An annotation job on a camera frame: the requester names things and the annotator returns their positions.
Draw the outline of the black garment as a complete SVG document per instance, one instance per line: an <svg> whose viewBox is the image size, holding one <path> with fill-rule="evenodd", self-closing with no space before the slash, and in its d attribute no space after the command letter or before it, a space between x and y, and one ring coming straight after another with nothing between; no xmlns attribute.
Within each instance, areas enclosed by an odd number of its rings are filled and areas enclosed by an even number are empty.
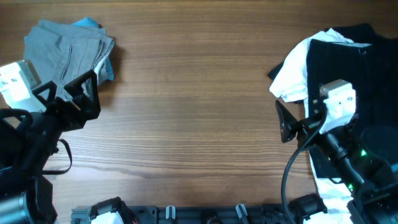
<svg viewBox="0 0 398 224"><path fill-rule="evenodd" d="M353 133L374 147L384 140L397 148L397 39L377 34L369 24L333 27L352 37L355 46L310 41L307 54L309 116L320 108L319 88L342 79L356 90L359 119Z"/></svg>

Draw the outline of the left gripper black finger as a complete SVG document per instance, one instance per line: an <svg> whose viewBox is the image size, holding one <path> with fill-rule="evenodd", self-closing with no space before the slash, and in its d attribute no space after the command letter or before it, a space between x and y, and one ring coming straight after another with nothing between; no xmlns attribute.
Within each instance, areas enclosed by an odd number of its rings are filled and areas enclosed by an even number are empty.
<svg viewBox="0 0 398 224"><path fill-rule="evenodd" d="M44 98L41 94L47 92L47 97ZM50 103L55 101L57 92L57 85L53 82L47 82L32 90L33 95L45 106L47 107Z"/></svg>
<svg viewBox="0 0 398 224"><path fill-rule="evenodd" d="M72 97L72 102L79 108L99 108L97 74L89 70L67 83L64 90Z"/></svg>

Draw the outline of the black base rail with clips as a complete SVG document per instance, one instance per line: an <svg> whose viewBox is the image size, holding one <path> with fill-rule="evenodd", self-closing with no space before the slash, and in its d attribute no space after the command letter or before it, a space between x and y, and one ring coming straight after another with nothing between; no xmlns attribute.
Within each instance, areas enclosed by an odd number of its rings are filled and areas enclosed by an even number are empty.
<svg viewBox="0 0 398 224"><path fill-rule="evenodd" d="M140 224L206 224L206 223L288 223L281 204L227 207L128 206L119 197L90 208L72 210L71 223L140 223Z"/></svg>

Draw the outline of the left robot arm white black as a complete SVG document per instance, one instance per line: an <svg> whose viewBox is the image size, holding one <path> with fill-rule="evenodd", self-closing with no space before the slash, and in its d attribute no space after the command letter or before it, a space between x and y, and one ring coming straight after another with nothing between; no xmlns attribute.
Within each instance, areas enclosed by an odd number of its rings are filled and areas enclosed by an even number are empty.
<svg viewBox="0 0 398 224"><path fill-rule="evenodd" d="M89 70L64 86L72 97L56 96L57 86L48 82L33 90L44 104L43 112L22 109L1 110L1 223L55 223L53 185L46 175L61 175L64 170L46 170L50 156L67 131L84 127L97 119L101 107L97 75Z"/></svg>

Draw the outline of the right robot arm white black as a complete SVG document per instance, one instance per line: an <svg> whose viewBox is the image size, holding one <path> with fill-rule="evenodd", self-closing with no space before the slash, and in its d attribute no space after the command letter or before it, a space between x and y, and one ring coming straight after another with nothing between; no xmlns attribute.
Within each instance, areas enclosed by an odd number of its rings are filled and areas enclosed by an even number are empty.
<svg viewBox="0 0 398 224"><path fill-rule="evenodd" d="M384 140L374 147L353 134L354 118L326 130L327 104L315 116L300 121L280 102L275 107L279 116L281 141L297 139L298 148L290 157L281 182L282 207L289 223L296 223L298 214L310 217L302 206L291 206L286 197L289 171L298 155L313 146L320 150L336 170L340 183L351 192L347 207L353 223L397 223L397 148L387 149Z"/></svg>

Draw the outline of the white shirt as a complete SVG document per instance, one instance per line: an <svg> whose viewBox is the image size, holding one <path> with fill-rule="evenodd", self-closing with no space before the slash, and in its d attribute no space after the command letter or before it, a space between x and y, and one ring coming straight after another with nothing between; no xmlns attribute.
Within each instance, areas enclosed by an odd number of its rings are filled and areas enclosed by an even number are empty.
<svg viewBox="0 0 398 224"><path fill-rule="evenodd" d="M307 54L310 50L310 41L319 40L332 44L355 46L356 42L352 37L338 31L328 29L320 31L311 37L301 41L287 55L282 65L273 69L269 76L273 82L269 91L277 98L281 97L286 103L303 101L305 117L308 112L308 88L307 88ZM350 214L346 204L351 200L348 189L341 184L334 184L331 180L321 175L321 170L315 167L314 153L310 153L310 163L315 177L318 193L328 207L327 214L315 215L307 223L349 223Z"/></svg>

